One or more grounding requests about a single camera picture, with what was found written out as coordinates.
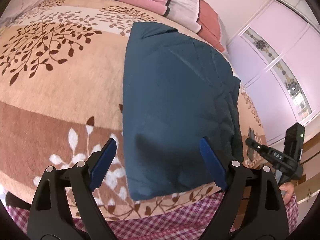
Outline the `person's right hand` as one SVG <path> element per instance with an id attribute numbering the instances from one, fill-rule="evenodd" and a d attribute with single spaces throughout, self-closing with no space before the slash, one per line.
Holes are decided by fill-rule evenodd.
<path id="1" fill-rule="evenodd" d="M 284 204 L 287 205 L 293 196 L 295 186 L 292 182 L 286 182 L 280 185 L 279 189 L 280 191 L 284 191 L 283 201 L 284 201 Z"/>

